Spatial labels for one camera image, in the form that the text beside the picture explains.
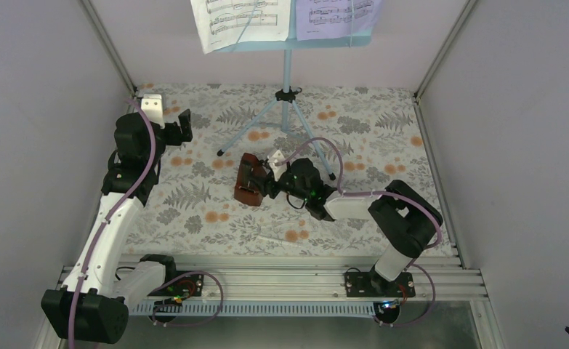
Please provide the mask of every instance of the gray wall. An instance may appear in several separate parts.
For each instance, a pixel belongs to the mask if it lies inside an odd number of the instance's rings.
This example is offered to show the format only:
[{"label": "gray wall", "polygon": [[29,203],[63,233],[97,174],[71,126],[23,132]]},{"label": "gray wall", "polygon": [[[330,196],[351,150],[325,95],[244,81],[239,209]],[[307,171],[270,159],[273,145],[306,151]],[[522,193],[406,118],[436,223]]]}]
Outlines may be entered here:
[{"label": "gray wall", "polygon": [[[190,0],[92,2],[137,83],[282,82],[282,52],[203,55]],[[416,89],[465,2],[386,0],[369,46],[297,50],[292,83]]]},{"label": "gray wall", "polygon": [[78,1],[0,1],[0,348],[82,248],[124,95]]},{"label": "gray wall", "polygon": [[569,1],[480,1],[422,98],[509,348],[569,348]]}]

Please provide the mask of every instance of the floral tablecloth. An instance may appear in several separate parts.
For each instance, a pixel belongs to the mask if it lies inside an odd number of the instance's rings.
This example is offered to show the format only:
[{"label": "floral tablecloth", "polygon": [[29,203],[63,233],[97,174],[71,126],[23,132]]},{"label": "floral tablecloth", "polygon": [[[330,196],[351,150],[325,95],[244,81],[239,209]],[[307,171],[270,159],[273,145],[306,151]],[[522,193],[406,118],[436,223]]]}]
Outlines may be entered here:
[{"label": "floral tablecloth", "polygon": [[[265,198],[260,207],[233,199],[233,186],[243,153],[267,154],[272,148],[292,153],[302,139],[279,129],[250,129],[222,157],[216,152],[273,99],[279,87],[220,84],[145,84],[140,93],[161,93],[165,114],[174,121],[192,111],[194,140],[168,147],[162,157],[161,181],[131,229],[125,253],[374,256],[387,239],[375,222],[314,220],[305,209],[290,207],[284,195]],[[391,180],[406,181],[440,210],[411,93],[402,89],[303,87],[297,102],[315,136],[332,140],[344,158],[347,190],[384,188]],[[294,111],[291,129],[303,135]],[[279,123],[278,104],[264,123]],[[334,171],[334,152],[323,146]],[[331,182],[312,148],[310,157],[321,177]],[[426,256],[451,256],[443,243]]]}]

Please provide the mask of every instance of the wire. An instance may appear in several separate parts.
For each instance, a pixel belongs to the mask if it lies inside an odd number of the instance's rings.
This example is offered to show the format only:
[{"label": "wire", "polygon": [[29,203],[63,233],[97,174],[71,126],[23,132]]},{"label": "wire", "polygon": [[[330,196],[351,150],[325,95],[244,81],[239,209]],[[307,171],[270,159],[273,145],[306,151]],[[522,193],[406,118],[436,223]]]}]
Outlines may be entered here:
[{"label": "wire", "polygon": [[415,207],[416,209],[418,209],[419,211],[421,211],[421,213],[425,214],[426,217],[429,219],[430,222],[432,222],[432,225],[434,225],[434,229],[436,230],[436,241],[434,241],[433,243],[427,245],[425,247],[425,249],[431,249],[432,247],[438,246],[438,244],[440,244],[441,242],[443,242],[443,231],[440,229],[440,224],[438,224],[438,221],[436,220],[436,218],[434,217],[433,214],[429,213],[428,210],[426,210],[423,206],[421,206],[420,204],[418,204],[416,201],[413,201],[405,196],[402,196],[400,194],[396,194],[396,193],[391,193],[389,191],[386,190],[380,190],[380,191],[361,191],[358,193],[346,193],[344,192],[344,190],[342,189],[342,179],[344,177],[344,161],[342,160],[342,155],[341,153],[338,151],[338,148],[336,147],[335,144],[333,144],[333,142],[331,142],[330,140],[324,138],[324,137],[314,137],[314,138],[310,138],[309,140],[303,142],[298,148],[297,150],[294,151],[294,153],[292,153],[292,155],[290,155],[288,158],[284,159],[281,162],[276,163],[276,166],[283,166],[285,165],[287,162],[289,162],[293,157],[295,157],[297,154],[299,154],[301,151],[303,151],[310,143],[313,143],[317,140],[322,140],[323,142],[327,143],[336,153],[336,156],[338,158],[338,161],[340,163],[340,171],[338,174],[338,181],[336,182],[336,189],[338,190],[338,193],[342,194],[342,196],[351,196],[351,197],[367,197],[367,196],[374,196],[374,195],[379,195],[379,196],[391,196],[393,198],[402,200],[410,205],[412,205],[413,207]]},{"label": "wire", "polygon": [[161,325],[163,325],[163,326],[165,326],[165,327],[195,327],[195,326],[204,325],[204,324],[207,324],[208,322],[213,321],[213,320],[218,316],[218,314],[220,314],[220,312],[222,311],[222,306],[223,306],[224,303],[225,303],[225,291],[224,291],[224,289],[222,289],[222,285],[221,285],[220,281],[218,281],[218,279],[217,279],[215,276],[213,276],[213,275],[210,274],[210,273],[207,273],[206,271],[190,271],[190,272],[187,272],[187,273],[183,273],[182,275],[179,275],[178,277],[172,279],[171,281],[165,283],[164,285],[162,285],[162,286],[160,286],[160,287],[154,289],[152,292],[160,291],[161,289],[163,289],[163,288],[165,288],[165,287],[167,287],[167,286],[169,286],[169,285],[171,285],[171,284],[174,284],[175,281],[177,281],[177,280],[179,280],[179,279],[181,279],[181,278],[184,278],[184,277],[186,277],[186,276],[190,276],[190,275],[205,275],[205,276],[208,276],[211,280],[213,280],[213,281],[216,283],[216,285],[217,285],[218,288],[220,289],[220,304],[218,305],[218,308],[216,309],[216,312],[214,313],[214,315],[209,316],[209,317],[206,318],[205,320],[202,320],[202,321],[199,321],[199,322],[195,322],[195,323],[193,323],[193,324],[168,324],[168,323],[164,323],[164,322],[160,322],[160,321],[156,320],[156,313],[158,312],[158,310],[160,310],[160,309],[162,309],[162,308],[164,308],[164,307],[170,306],[170,304],[161,304],[161,305],[158,305],[158,306],[154,307],[154,309],[153,309],[151,319],[153,320],[153,323],[154,323],[154,324],[161,324]]},{"label": "wire", "polygon": [[404,305],[404,303],[406,303],[408,296],[406,295],[406,288],[404,286],[398,284],[398,287],[400,288],[400,291],[402,291],[402,302],[400,303],[401,307],[402,305]]},{"label": "wire", "polygon": [[87,272],[87,268],[89,266],[89,261],[92,258],[92,254],[94,253],[94,249],[96,248],[96,244],[98,242],[98,239],[102,235],[102,232],[104,231],[105,227],[108,225],[108,222],[110,222],[111,217],[115,214],[115,211],[117,211],[117,209],[123,204],[123,202],[130,195],[132,195],[132,193],[139,187],[139,185],[145,179],[145,177],[147,177],[149,171],[151,170],[151,165],[153,164],[154,158],[156,157],[156,136],[153,134],[153,128],[151,126],[151,123],[149,121],[148,116],[145,115],[145,112],[143,111],[143,109],[141,109],[141,106],[137,102],[135,102],[134,100],[128,99],[128,100],[126,100],[126,102],[128,104],[130,104],[131,106],[133,106],[134,109],[136,109],[139,112],[139,114],[141,115],[141,118],[145,122],[145,126],[148,129],[149,138],[150,138],[150,156],[149,156],[147,164],[145,165],[145,168],[143,169],[143,172],[141,173],[141,175],[139,176],[137,181],[134,182],[132,187],[130,187],[130,189],[128,189],[128,191],[115,203],[115,205],[113,205],[113,207],[111,207],[111,209],[109,210],[109,213],[107,213],[104,221],[102,223],[100,223],[100,227],[98,227],[98,230],[96,230],[96,233],[94,234],[94,238],[92,239],[92,242],[89,244],[89,247],[87,248],[87,252],[85,253],[85,258],[83,259],[83,264],[81,264],[81,272],[79,273],[79,277],[78,277],[78,281],[76,283],[76,288],[74,290],[73,298],[72,298],[72,301],[70,302],[70,315],[68,316],[68,348],[69,349],[75,348],[74,325],[75,325],[75,317],[76,317],[76,306],[78,304],[78,296],[79,296],[79,293],[81,292],[81,287],[83,286],[83,281],[85,280],[85,272]]},{"label": "wire", "polygon": [[194,295],[194,292],[196,291],[196,284],[192,280],[181,280],[180,282],[177,283],[177,286],[181,286],[182,284],[190,285],[188,287],[188,297],[186,297],[186,299],[192,297]]},{"label": "wire", "polygon": [[291,204],[291,199],[288,198],[288,193],[286,193],[286,202],[288,202],[288,204],[294,209],[303,209],[305,207],[305,200],[300,207],[293,206],[293,204]]},{"label": "wire", "polygon": [[[417,324],[418,322],[423,320],[428,314],[430,314],[432,312],[432,310],[434,310],[434,307],[436,306],[436,286],[434,285],[434,280],[432,280],[432,277],[429,275],[429,273],[425,269],[423,269],[422,266],[417,265],[417,264],[412,264],[411,267],[418,268],[420,271],[423,272],[423,274],[425,274],[425,276],[427,276],[427,279],[429,280],[429,285],[432,287],[432,302],[429,304],[429,307],[427,308],[427,310],[425,310],[425,313],[423,313],[423,315],[419,316],[418,318],[414,319],[413,321],[405,322],[404,324],[389,324],[389,327],[406,327],[406,326]],[[376,316],[372,316],[372,318],[376,322],[378,322],[380,326],[382,326],[382,321],[380,321]]]},{"label": "wire", "polygon": [[118,281],[121,280],[119,275],[117,275],[117,272],[120,270],[134,270],[134,267],[118,267],[117,269],[115,269],[115,278],[117,278]]}]

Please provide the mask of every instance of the sheet music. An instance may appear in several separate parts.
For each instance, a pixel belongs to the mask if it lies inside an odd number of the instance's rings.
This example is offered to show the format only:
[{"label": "sheet music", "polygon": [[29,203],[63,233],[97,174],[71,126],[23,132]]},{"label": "sheet music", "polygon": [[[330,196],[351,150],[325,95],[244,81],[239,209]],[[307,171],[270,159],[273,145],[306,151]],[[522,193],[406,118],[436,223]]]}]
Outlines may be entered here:
[{"label": "sheet music", "polygon": [[382,0],[297,0],[297,40],[335,39],[372,28]]},{"label": "sheet music", "polygon": [[291,0],[191,0],[191,4],[203,53],[237,42],[249,19],[239,42],[288,38]]}]

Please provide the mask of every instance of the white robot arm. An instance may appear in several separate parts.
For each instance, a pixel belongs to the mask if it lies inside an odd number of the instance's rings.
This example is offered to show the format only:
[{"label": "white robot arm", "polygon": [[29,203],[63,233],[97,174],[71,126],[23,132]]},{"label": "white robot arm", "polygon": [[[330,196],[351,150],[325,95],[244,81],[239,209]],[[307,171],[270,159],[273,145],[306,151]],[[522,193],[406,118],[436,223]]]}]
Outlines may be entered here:
[{"label": "white robot arm", "polygon": [[252,154],[244,154],[235,198],[259,206],[264,196],[275,198],[284,192],[287,199],[294,196],[303,200],[302,207],[317,220],[356,218],[376,221],[390,242],[371,270],[376,288],[395,281],[419,257],[436,233],[436,227],[443,223],[440,213],[401,180],[392,181],[382,195],[351,195],[323,183],[311,160],[300,158],[281,165],[284,161],[279,150],[271,151],[264,161]]},{"label": "white robot arm", "polygon": [[[128,228],[145,206],[152,187],[158,184],[158,163],[164,148],[190,142],[193,137],[190,111],[178,116],[179,123],[164,123],[162,105],[160,95],[145,95],[142,99],[142,109],[153,129],[153,149],[146,121],[138,113],[126,114],[116,122],[117,149],[109,158],[94,227],[61,288],[46,290],[42,297],[41,307],[60,338],[68,338],[69,325],[73,324],[77,340],[117,342],[126,328],[129,309],[175,274],[172,257],[151,254],[143,257],[123,280],[113,281]],[[150,168],[140,180],[148,166]],[[109,214],[129,191],[126,200]],[[90,258],[85,269],[81,264],[87,255]],[[74,317],[71,315],[73,303],[76,304]]]}]

